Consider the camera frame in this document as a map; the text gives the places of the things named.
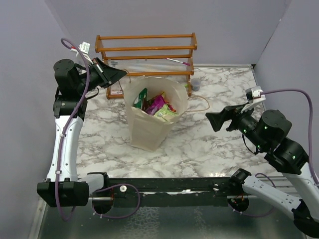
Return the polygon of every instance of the gray wall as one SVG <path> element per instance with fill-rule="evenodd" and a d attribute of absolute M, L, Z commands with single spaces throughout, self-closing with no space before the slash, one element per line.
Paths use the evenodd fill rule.
<path fill-rule="evenodd" d="M 290 0 L 46 0 L 77 41 L 195 32 L 197 64 L 255 64 Z"/>
<path fill-rule="evenodd" d="M 314 165 L 319 173 L 319 1 L 292 0 L 256 66 L 263 90 L 300 88 L 314 104 Z M 276 93 L 266 100 L 293 123 L 290 138 L 308 149 L 308 103 L 299 93 Z"/>
<path fill-rule="evenodd" d="M 53 64 L 72 54 L 43 0 L 0 5 L 0 238 L 26 239 L 52 160 Z"/>

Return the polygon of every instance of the small cup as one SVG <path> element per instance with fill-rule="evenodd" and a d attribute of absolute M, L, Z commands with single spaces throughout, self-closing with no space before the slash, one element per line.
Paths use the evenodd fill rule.
<path fill-rule="evenodd" d="M 200 80 L 198 78 L 194 78 L 191 80 L 191 89 L 193 91 L 199 91 L 200 89 Z"/>

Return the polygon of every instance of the metal rod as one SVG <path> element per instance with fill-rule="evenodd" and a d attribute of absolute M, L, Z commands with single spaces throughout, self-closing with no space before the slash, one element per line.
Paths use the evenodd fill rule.
<path fill-rule="evenodd" d="M 111 197 L 89 197 L 89 200 L 92 200 L 92 201 L 112 201 L 113 198 L 111 198 Z"/>

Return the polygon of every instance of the white paper bag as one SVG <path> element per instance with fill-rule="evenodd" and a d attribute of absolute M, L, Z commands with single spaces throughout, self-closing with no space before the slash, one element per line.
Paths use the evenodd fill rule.
<path fill-rule="evenodd" d="M 165 92 L 165 99 L 172 104 L 177 116 L 168 121 L 150 116 L 133 107 L 134 100 L 144 89 L 148 90 L 147 100 Z M 124 89 L 124 101 L 130 130 L 131 145 L 148 151 L 155 151 L 168 135 L 174 124 L 187 110 L 188 95 L 185 87 L 166 78 L 141 77 Z"/>

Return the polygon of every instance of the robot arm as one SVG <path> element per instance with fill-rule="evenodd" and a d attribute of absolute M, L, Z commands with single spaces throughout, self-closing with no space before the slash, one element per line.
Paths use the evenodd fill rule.
<path fill-rule="evenodd" d="M 67 125 L 67 121 L 82 96 L 86 73 L 79 74 L 78 68 L 81 68 L 81 66 L 75 64 L 70 59 L 56 62 L 53 68 L 55 79 L 58 83 L 53 104 L 56 125 L 54 153 L 49 173 L 44 182 L 38 183 L 37 192 L 49 206 L 56 207 L 54 183 L 56 174 L 59 174 L 58 191 L 60 205 L 62 207 L 85 206 L 89 195 L 97 189 L 101 189 L 104 186 L 105 177 L 107 177 L 105 173 L 91 173 L 78 181 L 76 172 L 77 148 L 85 117 L 86 99 L 80 105 L 69 125 Z M 126 75 L 126 71 L 105 65 L 98 58 L 94 58 L 92 64 L 89 65 L 89 72 L 89 91 L 97 86 L 107 88 Z M 67 127 L 66 133 L 61 135 L 65 127 Z M 64 140 L 60 149 L 61 166 L 60 170 L 57 170 L 59 145 L 62 137 Z"/>
<path fill-rule="evenodd" d="M 319 238 L 319 188 L 311 176 L 308 155 L 300 144 L 286 137 L 292 123 L 280 111 L 267 110 L 259 121 L 251 116 L 253 107 L 265 100 L 260 92 L 260 87 L 251 88 L 246 91 L 247 104 L 227 106 L 220 113 L 206 113 L 206 117 L 215 132 L 225 121 L 232 120 L 226 130 L 241 131 L 258 152 L 267 153 L 264 158 L 292 183 L 301 198 L 285 194 L 247 173 L 236 181 L 237 186 L 281 210 L 305 234 Z M 237 178 L 243 171 L 246 172 L 238 170 L 232 177 Z"/>

